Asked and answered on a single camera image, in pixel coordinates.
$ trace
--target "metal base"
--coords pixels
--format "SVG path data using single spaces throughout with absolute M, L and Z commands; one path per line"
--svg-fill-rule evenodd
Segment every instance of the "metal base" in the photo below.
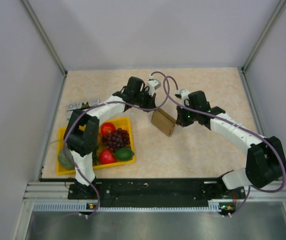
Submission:
M 286 240 L 286 214 L 281 202 L 250 202 L 232 218 L 213 212 L 100 212 L 88 220 L 65 212 L 34 212 L 37 235 L 29 240 Z
M 86 202 L 89 204 L 97 203 L 96 199 L 86 199 L 86 200 L 69 200 L 68 189 L 69 186 L 73 184 L 71 182 L 29 182 L 26 187 L 23 201 L 24 202 Z M 265 190 L 277 189 L 282 184 L 281 181 L 275 181 L 264 187 Z M 226 203 L 233 199 L 212 199 L 209 202 Z M 281 192 L 277 193 L 264 193 L 255 189 L 251 189 L 251 194 L 247 200 L 248 202 L 286 202 L 286 185 Z

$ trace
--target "beige floor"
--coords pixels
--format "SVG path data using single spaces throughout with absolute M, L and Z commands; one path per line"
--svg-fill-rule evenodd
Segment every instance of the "beige floor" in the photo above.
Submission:
M 211 107 L 223 108 L 233 119 L 250 130 L 255 130 L 254 121 L 246 99 L 237 68 L 171 68 L 171 69 L 118 69 L 70 71 L 67 76 L 59 111 L 51 140 L 57 139 L 57 131 L 67 125 L 66 105 L 91 98 L 106 100 L 112 93 L 121 90 L 130 76 L 147 81 L 149 73 L 161 70 L 173 76 L 180 89 L 190 92 L 203 90 Z M 157 90 L 156 105 L 165 94 Z M 163 109 L 176 118 L 176 108 L 167 102 Z M 246 156 L 224 137 L 195 123 L 189 127 L 176 126 L 167 137 L 150 123 L 151 113 L 130 109 L 115 116 L 129 117 L 132 124 L 137 161 L 130 165 L 96 170 L 99 178 L 190 178 L 217 177 L 246 164 Z M 43 178 L 66 178 L 74 175 L 57 175 L 56 147 L 49 146 Z

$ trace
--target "green melon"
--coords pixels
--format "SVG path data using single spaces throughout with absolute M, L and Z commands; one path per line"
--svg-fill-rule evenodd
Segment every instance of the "green melon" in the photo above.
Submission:
M 129 147 L 122 147 L 114 153 L 114 156 L 121 161 L 129 161 L 133 158 L 134 152 Z
M 65 148 L 65 152 L 66 155 L 70 158 L 70 159 L 74 159 L 73 155 L 71 153 L 71 150 L 68 148 Z M 59 164 L 61 164 L 62 167 L 64 167 L 66 170 L 72 170 L 74 169 L 74 163 L 65 156 L 63 149 L 61 151 L 59 151 L 58 153 L 58 162 Z

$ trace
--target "metal sheet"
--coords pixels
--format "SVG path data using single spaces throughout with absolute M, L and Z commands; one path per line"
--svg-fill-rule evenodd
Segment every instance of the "metal sheet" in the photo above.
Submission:
M 62 212 L 34 212 L 38 231 L 62 217 Z M 29 240 L 286 240 L 286 216 L 282 203 L 247 203 L 233 218 L 218 213 L 98 213 L 86 220 L 71 215 L 41 235 L 29 226 Z

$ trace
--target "grape bunch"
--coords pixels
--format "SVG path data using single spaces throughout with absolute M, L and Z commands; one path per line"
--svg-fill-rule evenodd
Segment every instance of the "grape bunch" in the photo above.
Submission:
M 113 153 L 116 152 L 118 149 L 124 148 L 131 144 L 128 132 L 121 128 L 109 133 L 106 136 L 103 136 L 102 142 Z

